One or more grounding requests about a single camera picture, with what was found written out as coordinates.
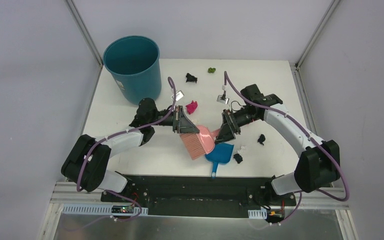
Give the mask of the blue plastic dustpan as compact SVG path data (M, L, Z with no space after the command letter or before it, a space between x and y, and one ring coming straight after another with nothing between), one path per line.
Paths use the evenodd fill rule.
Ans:
M206 160L212 163L212 170L210 175L212 179L216 177L219 165L226 165L230 162L233 151L233 144L220 143L215 145L214 149L210 153L204 155Z

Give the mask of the pink hand brush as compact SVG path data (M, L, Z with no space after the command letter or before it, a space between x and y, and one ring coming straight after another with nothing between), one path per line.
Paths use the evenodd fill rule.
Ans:
M220 129L210 131L206 126L198 125L199 133L180 134L190 158L196 160L212 152L215 148L215 140Z

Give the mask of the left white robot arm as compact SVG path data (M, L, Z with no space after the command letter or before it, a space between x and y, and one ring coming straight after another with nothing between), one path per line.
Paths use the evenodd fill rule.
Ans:
M181 105L173 104L167 109L158 110L153 99L144 98L125 130L102 137L81 135L63 163L61 174L76 183L79 191L112 191L120 202L129 201L133 189L127 185L128 180L121 173L107 169L109 160L149 142L155 134L155 125L171 127L176 134L200 132L186 117Z

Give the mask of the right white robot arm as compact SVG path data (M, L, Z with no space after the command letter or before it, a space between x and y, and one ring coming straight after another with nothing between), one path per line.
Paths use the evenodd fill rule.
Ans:
M236 138L241 127L254 121L264 121L272 126L294 149L299 157L293 172L274 178L264 190L264 200L276 205L288 193L306 193L330 184L340 178L336 165L340 164L339 146L334 140L325 141L298 127L285 114L287 108L275 94L263 95L256 84L240 91L246 98L245 106L236 112L224 110L222 125L215 143L221 144Z

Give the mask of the magenta paper scrap centre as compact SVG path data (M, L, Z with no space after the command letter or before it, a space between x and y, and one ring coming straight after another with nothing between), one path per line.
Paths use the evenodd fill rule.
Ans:
M191 115L195 112L197 107L198 107L198 102L192 100L189 104L186 105L186 111L189 115Z

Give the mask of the white paper scrap near dustpan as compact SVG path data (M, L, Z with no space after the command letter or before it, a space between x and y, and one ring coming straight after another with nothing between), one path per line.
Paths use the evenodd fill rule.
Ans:
M241 145L240 148L237 150L237 153L239 155L242 155L247 150L247 147L244 145Z

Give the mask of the black paper scrap near dustpan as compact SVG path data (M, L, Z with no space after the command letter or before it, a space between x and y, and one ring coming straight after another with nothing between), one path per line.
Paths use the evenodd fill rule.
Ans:
M237 162L237 164L240 164L243 161L243 157L239 153L234 154L233 158Z

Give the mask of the black paper scrap right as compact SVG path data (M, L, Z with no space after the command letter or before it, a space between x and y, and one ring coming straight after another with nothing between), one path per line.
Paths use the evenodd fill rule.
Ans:
M264 142L266 141L266 137L264 134L261 134L257 140L257 142L260 144L260 145L264 145Z

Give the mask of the black paper scrap top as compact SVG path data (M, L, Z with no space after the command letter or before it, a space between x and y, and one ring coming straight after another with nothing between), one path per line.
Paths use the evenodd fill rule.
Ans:
M185 75L185 78L186 78L185 80L186 83L197 83L198 81L198 78L190 73L187 73Z

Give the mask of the small green paper scrap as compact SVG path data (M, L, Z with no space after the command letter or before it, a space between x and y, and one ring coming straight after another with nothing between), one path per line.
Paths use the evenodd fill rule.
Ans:
M216 71L216 68L213 68L213 67L209 67L209 68L207 69L207 72L208 72L209 74L213 74L213 73L215 73L215 71Z

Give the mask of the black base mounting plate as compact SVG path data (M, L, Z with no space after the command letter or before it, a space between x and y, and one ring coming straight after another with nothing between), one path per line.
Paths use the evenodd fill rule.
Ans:
M294 208L288 193L274 196L265 188L268 177L127 175L122 196L137 201L148 215L247 218L250 210Z

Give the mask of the teal plastic waste bin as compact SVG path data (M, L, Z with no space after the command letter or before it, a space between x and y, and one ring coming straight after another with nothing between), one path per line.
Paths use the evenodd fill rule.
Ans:
M130 35L112 42L103 53L103 64L122 95L138 105L144 98L157 100L162 90L160 49L152 39Z

